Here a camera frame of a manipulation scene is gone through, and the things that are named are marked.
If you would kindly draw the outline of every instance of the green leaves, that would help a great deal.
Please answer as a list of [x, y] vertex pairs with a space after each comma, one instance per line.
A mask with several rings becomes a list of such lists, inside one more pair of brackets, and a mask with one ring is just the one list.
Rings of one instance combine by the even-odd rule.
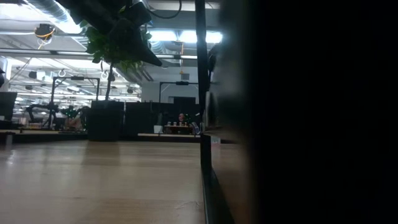
[[[140, 60], [136, 60], [130, 56], [126, 51], [118, 45], [112, 44], [106, 35], [101, 34], [94, 27], [87, 28], [86, 36], [88, 38], [88, 45], [86, 52], [93, 54], [93, 63], [100, 63], [105, 61], [108, 63], [120, 63], [121, 68], [127, 72], [129, 69], [136, 70], [142, 66]], [[152, 35], [146, 30], [141, 31], [142, 41], [147, 42]]]
[[152, 38], [152, 34], [150, 34], [150, 33], [146, 33], [146, 34], [144, 34], [143, 36], [142, 36], [142, 39], [143, 40], [149, 40], [149, 39], [151, 39]]
[[139, 67], [141, 67], [143, 62], [138, 61], [134, 62], [132, 60], [123, 60], [120, 62], [120, 66], [123, 71], [128, 72], [129, 69], [131, 70], [137, 70]]

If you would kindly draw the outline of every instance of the desk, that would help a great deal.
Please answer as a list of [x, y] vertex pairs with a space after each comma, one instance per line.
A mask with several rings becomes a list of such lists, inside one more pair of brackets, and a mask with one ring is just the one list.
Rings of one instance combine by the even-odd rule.
[[177, 134], [192, 133], [191, 126], [174, 126], [174, 125], [165, 125], [164, 129], [166, 130], [166, 134], [172, 134], [173, 132], [177, 132]]

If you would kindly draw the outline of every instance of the ceiling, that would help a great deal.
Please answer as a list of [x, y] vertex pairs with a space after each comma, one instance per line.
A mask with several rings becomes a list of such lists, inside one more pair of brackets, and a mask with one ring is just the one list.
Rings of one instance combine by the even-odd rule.
[[[206, 4], [206, 24], [208, 26], [208, 50], [214, 46], [215, 42], [219, 42], [218, 30], [218, 8], [219, 0], [213, 0]], [[10, 81], [10, 91], [18, 91], [19, 96], [23, 99], [31, 99], [36, 101], [49, 101], [46, 94], [51, 93], [52, 77], [59, 74], [64, 77], [74, 75], [84, 76], [86, 78], [99, 78], [100, 95], [104, 95], [106, 91], [106, 76], [109, 72], [109, 65], [103, 64], [101, 70], [100, 64], [91, 63], [90, 60], [82, 60], [81, 58], [67, 59], [62, 57], [39, 57], [35, 55], [12, 55], [4, 53], [1, 49], [29, 49], [35, 50], [41, 46], [41, 50], [68, 51], [68, 52], [85, 52], [87, 38], [84, 34], [67, 34], [57, 29], [51, 39], [51, 42], [43, 44], [41, 40], [36, 38], [33, 31], [39, 24], [52, 24], [49, 18], [37, 11], [33, 10], [26, 4], [6, 4], [10, 2], [21, 2], [11, 0], [0, 0], [0, 56], [7, 58], [9, 64], [12, 65]], [[178, 1], [144, 1], [145, 5], [160, 15], [171, 15], [176, 13], [178, 9]], [[152, 16], [152, 22], [149, 24], [149, 31], [154, 36], [155, 42], [152, 42], [152, 50], [157, 55], [196, 55], [196, 39], [195, 39], [195, 8], [194, 1], [183, 1], [183, 7], [180, 14], [174, 19], [159, 19]], [[171, 40], [184, 39], [184, 45], [176, 45]], [[162, 59], [163, 67], [154, 67], [145, 64], [142, 70], [132, 73], [124, 72], [119, 68], [114, 69], [116, 75], [115, 82], [112, 82], [113, 89], [111, 98], [126, 101], [136, 101], [141, 98], [141, 86], [145, 82], [176, 82], [181, 80], [180, 72], [190, 74], [190, 82], [197, 82], [197, 63], [196, 60], [178, 60], [178, 59]], [[45, 74], [46, 78], [42, 80], [29, 78], [30, 72]], [[88, 98], [92, 98], [95, 94], [94, 84], [90, 80], [71, 81], [65, 80], [68, 86], [78, 86], [71, 91], [64, 84], [60, 84], [55, 93], [58, 96], [55, 100], [60, 103], [64, 101], [65, 105], [70, 102], [69, 98], [74, 100], [76, 105], [85, 105]], [[131, 87], [133, 94], [127, 93], [127, 88]]]

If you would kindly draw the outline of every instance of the black planter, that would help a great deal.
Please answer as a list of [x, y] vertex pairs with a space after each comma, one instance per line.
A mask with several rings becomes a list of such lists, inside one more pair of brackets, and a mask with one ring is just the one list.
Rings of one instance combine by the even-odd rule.
[[124, 103], [93, 101], [88, 114], [88, 140], [117, 141], [124, 120]]

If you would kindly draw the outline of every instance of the cable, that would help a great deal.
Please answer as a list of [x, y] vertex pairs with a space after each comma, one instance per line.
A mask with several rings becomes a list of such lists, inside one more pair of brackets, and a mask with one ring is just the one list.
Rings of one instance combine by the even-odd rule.
[[52, 39], [48, 40], [47, 42], [45, 42], [42, 39], [37, 39], [37, 44], [43, 44], [43, 46], [46, 46], [47, 44], [51, 44]]
[[207, 3], [207, 5], [209, 5], [212, 9], [214, 9], [214, 7], [209, 3], [209, 2], [206, 2]]
[[40, 46], [39, 46], [39, 48], [38, 48], [37, 50], [40, 50], [40, 49], [44, 46], [44, 41], [43, 41], [42, 44], [40, 44]]
[[149, 10], [148, 9], [148, 12], [149, 13], [151, 13], [152, 15], [154, 15], [154, 16], [156, 16], [156, 17], [158, 17], [158, 18], [161, 18], [161, 19], [173, 19], [173, 18], [175, 18], [175, 17], [177, 17], [179, 14], [180, 14], [180, 12], [181, 12], [181, 8], [182, 8], [182, 0], [178, 0], [179, 2], [180, 2], [180, 7], [179, 7], [179, 9], [178, 9], [178, 11], [177, 11], [177, 13], [175, 13], [174, 15], [172, 15], [172, 16], [160, 16], [160, 15], [158, 15], [158, 14], [156, 14], [156, 13], [154, 13], [154, 12], [152, 12], [151, 10]]
[[25, 63], [25, 65], [23, 65], [22, 68], [21, 68], [13, 77], [11, 77], [5, 84], [3, 84], [3, 85], [7, 85], [7, 84], [10, 83], [13, 79], [18, 78], [18, 76], [19, 76], [20, 74], [22, 74], [22, 72], [27, 68], [27, 66], [28, 66], [28, 64], [29, 64], [29, 62], [30, 62], [30, 60], [32, 60], [32, 58], [30, 58], [30, 59]]

